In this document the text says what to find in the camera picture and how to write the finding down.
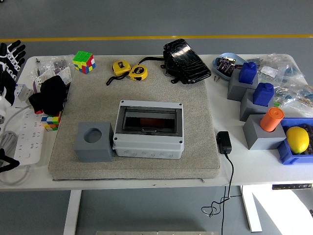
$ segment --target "white cable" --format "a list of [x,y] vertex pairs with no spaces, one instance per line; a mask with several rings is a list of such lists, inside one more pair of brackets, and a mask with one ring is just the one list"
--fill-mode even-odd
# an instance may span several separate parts
[[29,166],[29,165],[26,165],[26,166],[25,166],[25,173],[24,173],[24,175],[23,175],[20,179],[18,179],[18,180],[16,180],[16,181],[7,182],[7,181],[2,181],[2,180],[0,180],[0,183],[2,183],[2,184],[4,184],[4,185],[16,185],[17,183],[21,182],[22,180],[24,180],[24,179],[27,177],[27,175],[28,175],[28,173],[29,173],[29,169],[30,169],[30,166]]
[[9,153],[17,141],[17,135],[13,131],[5,131],[0,135],[0,147],[5,153]]
[[[6,126],[12,120],[12,118],[14,118],[17,114],[19,114],[20,112],[24,111],[25,109],[29,108],[30,106],[31,105],[28,105],[28,106],[18,110],[16,113],[14,113],[14,115],[12,115],[7,120],[6,124],[4,125],[3,133],[0,135],[0,147],[4,149],[5,153],[8,153],[13,148],[14,144],[17,141],[17,135],[13,131],[5,131]],[[26,165],[25,166],[25,173],[24,173],[24,175],[20,179],[18,179],[16,181],[7,182],[7,181],[3,181],[3,180],[0,179],[0,183],[2,183],[4,185],[15,185],[15,184],[21,182],[22,180],[24,180],[28,176],[29,169],[30,169],[30,166]]]

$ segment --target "circular hole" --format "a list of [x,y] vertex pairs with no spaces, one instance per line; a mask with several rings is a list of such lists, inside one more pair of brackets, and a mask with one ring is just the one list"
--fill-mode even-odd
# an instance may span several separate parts
[[88,143],[96,143],[98,140],[100,140],[102,136],[102,133],[97,128],[91,128],[84,134],[84,140]]

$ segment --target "lemon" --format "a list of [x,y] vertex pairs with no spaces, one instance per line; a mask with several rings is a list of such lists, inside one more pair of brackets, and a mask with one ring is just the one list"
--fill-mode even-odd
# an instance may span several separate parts
[[291,151],[295,154],[304,152],[309,146],[308,132],[301,127],[293,126],[289,128],[286,137]]

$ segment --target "blue cube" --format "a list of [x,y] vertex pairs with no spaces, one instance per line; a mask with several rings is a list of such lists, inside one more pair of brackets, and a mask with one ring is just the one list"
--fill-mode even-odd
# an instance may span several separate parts
[[260,82],[253,93],[253,104],[268,106],[274,96],[274,86],[270,83]]
[[254,62],[244,63],[239,73],[239,82],[252,84],[258,67]]

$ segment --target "gray floor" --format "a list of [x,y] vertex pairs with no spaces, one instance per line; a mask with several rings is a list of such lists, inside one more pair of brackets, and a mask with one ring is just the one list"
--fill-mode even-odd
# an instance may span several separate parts
[[[161,35],[313,34],[313,4],[307,0],[4,0],[0,42],[9,38]],[[162,54],[171,40],[27,42],[26,58],[40,55]],[[312,38],[190,39],[197,54],[291,55],[313,85]],[[97,230],[219,231],[221,215],[201,206],[219,200],[223,187],[89,190],[82,194],[77,234]],[[312,190],[297,195],[313,209]],[[0,234],[61,235],[69,191],[1,192]],[[279,235],[257,202],[265,235]],[[249,234],[241,198],[225,205],[224,234]]]

